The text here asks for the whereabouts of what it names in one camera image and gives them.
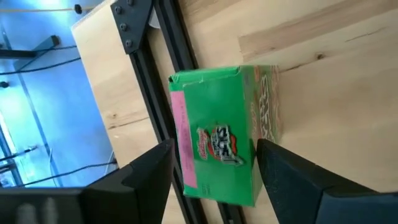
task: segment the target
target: wooden table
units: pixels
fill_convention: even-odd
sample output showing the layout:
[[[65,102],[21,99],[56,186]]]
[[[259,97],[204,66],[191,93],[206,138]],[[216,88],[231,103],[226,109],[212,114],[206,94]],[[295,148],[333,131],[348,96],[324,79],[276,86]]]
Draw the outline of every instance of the wooden table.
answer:
[[[72,28],[119,165],[157,144],[105,1]],[[278,64],[282,145],[375,190],[398,190],[398,0],[180,0],[200,67]],[[160,75],[174,70],[149,34]],[[209,223],[222,223],[202,200]],[[277,223],[265,190],[249,223]],[[164,223],[184,223],[174,190]]]

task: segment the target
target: green box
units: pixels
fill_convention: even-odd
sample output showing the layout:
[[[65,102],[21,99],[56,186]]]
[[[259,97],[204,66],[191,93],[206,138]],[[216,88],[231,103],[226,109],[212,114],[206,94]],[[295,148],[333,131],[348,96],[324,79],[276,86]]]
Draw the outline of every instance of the green box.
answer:
[[[184,195],[254,206],[259,138],[278,142],[275,66],[179,72],[169,79]]]

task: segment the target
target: black metal rail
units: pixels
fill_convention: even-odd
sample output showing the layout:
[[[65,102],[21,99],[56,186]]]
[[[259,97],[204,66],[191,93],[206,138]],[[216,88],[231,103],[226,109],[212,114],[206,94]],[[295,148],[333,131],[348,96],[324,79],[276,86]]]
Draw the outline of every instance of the black metal rail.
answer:
[[[198,68],[195,54],[183,22],[180,6],[174,0],[119,0],[111,9],[119,28],[125,52],[130,56],[136,77],[159,142],[176,138],[174,120],[163,91],[155,60],[146,38],[146,28],[152,8],[159,18],[170,58],[176,72]],[[183,195],[183,179],[178,150],[175,151],[173,187],[185,222],[206,224],[207,219],[200,199]],[[246,223],[240,206],[218,203],[224,224]]]

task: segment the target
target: wooden board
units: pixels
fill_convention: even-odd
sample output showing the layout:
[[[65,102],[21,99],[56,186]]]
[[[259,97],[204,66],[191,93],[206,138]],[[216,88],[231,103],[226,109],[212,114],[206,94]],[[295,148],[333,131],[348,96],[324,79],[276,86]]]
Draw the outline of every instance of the wooden board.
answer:
[[[180,4],[201,67],[280,65],[284,147],[367,187],[398,190],[398,0]],[[150,148],[131,152],[150,136],[137,130],[151,130],[139,121],[147,113],[111,12],[92,12],[73,33],[116,156],[127,162]],[[149,38],[166,84],[174,70],[161,31]],[[222,223],[216,203],[202,202],[209,223]],[[183,223],[177,210],[169,202],[164,223]],[[249,223],[277,223],[265,190],[244,211]]]

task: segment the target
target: floor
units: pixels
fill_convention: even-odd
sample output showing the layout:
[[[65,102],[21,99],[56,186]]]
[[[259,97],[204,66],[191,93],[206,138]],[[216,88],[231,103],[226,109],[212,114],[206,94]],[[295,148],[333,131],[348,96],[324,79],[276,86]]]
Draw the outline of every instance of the floor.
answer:
[[[99,2],[83,0],[79,4],[95,6]],[[0,1],[0,9],[66,7],[73,4],[67,0]],[[59,47],[75,45],[70,27],[83,15],[73,11],[1,13],[0,43],[12,49],[31,50],[50,35],[57,35],[61,40]],[[77,57],[77,49],[51,51],[24,70]],[[12,71],[12,60],[0,60],[0,72]],[[9,136],[10,150],[15,153],[38,147],[17,160],[25,184],[108,162],[111,145],[80,60],[39,72],[0,76],[1,81],[10,83],[9,88],[0,88],[0,125]],[[30,186],[84,186],[102,177],[105,170],[106,167],[90,168]]]

